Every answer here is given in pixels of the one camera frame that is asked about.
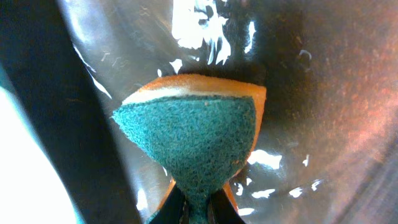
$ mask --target metal surface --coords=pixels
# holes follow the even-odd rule
[[[162,75],[264,85],[256,156],[231,180],[244,220],[392,222],[398,2],[185,2],[59,1],[108,117]],[[109,122],[145,220],[170,175]]]

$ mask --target dark object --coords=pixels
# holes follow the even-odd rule
[[[112,134],[55,1],[1,1],[0,62],[86,223],[140,223]]]
[[[162,208],[148,224],[187,224],[189,223],[188,206],[185,196],[174,185]]]
[[[244,221],[235,212],[224,190],[219,190],[211,195],[208,207],[210,211],[209,224],[244,224]]]

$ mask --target green scouring pad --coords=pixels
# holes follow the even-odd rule
[[[114,111],[113,119],[171,173],[189,201],[190,223],[202,224],[207,223],[210,195],[250,155],[258,134],[256,105],[252,95],[203,91],[178,81],[141,90],[139,97]]]

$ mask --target stainless steel sink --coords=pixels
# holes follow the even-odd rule
[[[107,117],[181,73],[267,87],[230,184],[247,223],[390,223],[398,202],[398,2],[59,0]],[[146,220],[171,176],[109,123]]]

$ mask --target scrub sponge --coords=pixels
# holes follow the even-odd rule
[[[264,101],[261,86],[179,75],[143,87],[113,119],[172,174],[190,204],[190,223],[207,223],[210,195],[243,168],[255,145]]]

